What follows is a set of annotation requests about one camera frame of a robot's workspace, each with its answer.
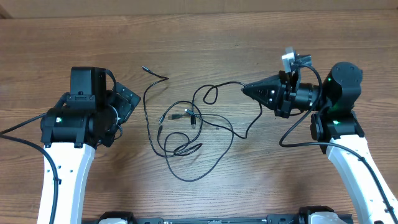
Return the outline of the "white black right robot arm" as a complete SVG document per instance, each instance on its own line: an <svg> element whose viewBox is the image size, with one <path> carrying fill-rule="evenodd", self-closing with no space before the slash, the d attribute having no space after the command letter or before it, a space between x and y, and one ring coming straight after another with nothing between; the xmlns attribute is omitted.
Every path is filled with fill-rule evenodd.
<svg viewBox="0 0 398 224"><path fill-rule="evenodd" d="M397 199L378 170L368 147L354 103L361 94L363 72L349 62L335 64L324 81L301 83L300 71L320 74L309 63L294 62L288 72L247 84L243 93L289 118L293 109L311 119L311 146L337 169L360 223L397 223Z"/></svg>

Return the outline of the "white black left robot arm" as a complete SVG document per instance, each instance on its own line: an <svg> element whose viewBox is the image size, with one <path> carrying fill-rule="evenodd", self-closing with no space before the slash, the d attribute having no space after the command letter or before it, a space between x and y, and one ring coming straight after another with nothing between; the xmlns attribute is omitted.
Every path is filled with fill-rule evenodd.
<svg viewBox="0 0 398 224"><path fill-rule="evenodd" d="M44 181L38 223L81 223L86 182L96 149L110 147L141 98L106 79L110 70L73 67L70 91L40 122Z"/></svg>

